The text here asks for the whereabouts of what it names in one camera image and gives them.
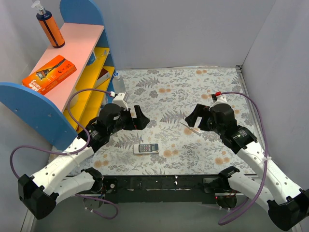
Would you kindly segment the metal tweezers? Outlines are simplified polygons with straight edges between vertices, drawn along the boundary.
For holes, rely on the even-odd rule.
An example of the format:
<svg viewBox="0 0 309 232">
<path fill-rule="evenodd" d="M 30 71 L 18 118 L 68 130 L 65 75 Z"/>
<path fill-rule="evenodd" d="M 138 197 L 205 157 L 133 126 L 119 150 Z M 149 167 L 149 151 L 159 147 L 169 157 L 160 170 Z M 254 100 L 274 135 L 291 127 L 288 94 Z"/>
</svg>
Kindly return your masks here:
<svg viewBox="0 0 309 232">
<path fill-rule="evenodd" d="M 199 136 L 202 135 L 202 133 L 201 133 L 199 130 L 197 130 L 197 129 L 195 129 L 195 128 L 192 128 L 192 127 L 189 127 L 189 126 L 187 126 L 186 124 L 184 124 L 184 123 L 182 123 L 182 122 L 180 122 L 180 124 L 184 125 L 184 126 L 185 126 L 186 128 L 188 128 L 191 132 L 193 132 L 193 133 L 195 133 L 195 134 L 197 134 L 197 135 L 199 135 Z"/>
</svg>

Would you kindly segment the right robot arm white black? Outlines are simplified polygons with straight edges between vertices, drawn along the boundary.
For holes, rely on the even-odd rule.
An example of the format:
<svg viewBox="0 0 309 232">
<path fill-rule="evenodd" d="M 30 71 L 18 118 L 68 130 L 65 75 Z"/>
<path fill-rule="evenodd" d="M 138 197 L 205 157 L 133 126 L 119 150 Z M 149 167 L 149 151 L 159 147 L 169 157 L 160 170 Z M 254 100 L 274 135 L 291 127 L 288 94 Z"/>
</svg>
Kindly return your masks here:
<svg viewBox="0 0 309 232">
<path fill-rule="evenodd" d="M 251 180 L 235 168 L 219 173 L 219 188 L 224 192 L 232 189 L 241 192 L 265 209 L 271 221 L 281 230 L 288 231 L 309 215 L 309 191 L 291 180 L 271 159 L 265 157 L 257 138 L 246 127 L 237 124 L 232 107 L 227 103 L 213 106 L 197 104 L 185 118 L 194 127 L 197 118 L 202 131 L 218 134 L 225 146 L 245 161 L 261 179 Z"/>
</svg>

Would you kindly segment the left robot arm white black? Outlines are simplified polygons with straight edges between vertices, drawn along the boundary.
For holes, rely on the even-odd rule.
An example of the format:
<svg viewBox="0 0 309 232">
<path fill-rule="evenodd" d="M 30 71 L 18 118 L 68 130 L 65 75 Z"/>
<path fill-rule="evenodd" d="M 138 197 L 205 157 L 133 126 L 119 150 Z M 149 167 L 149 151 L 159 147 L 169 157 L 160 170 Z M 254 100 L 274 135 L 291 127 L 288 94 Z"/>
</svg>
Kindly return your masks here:
<svg viewBox="0 0 309 232">
<path fill-rule="evenodd" d="M 32 176 L 24 174 L 19 177 L 19 199 L 36 219 L 45 218 L 58 203 L 77 193 L 102 191 L 103 176 L 94 168 L 83 169 L 74 177 L 67 178 L 67 175 L 107 144 L 116 132 L 145 129 L 149 118 L 142 113 L 139 105 L 135 105 L 134 110 L 135 118 L 130 110 L 114 103 L 107 104 L 51 163 Z"/>
</svg>

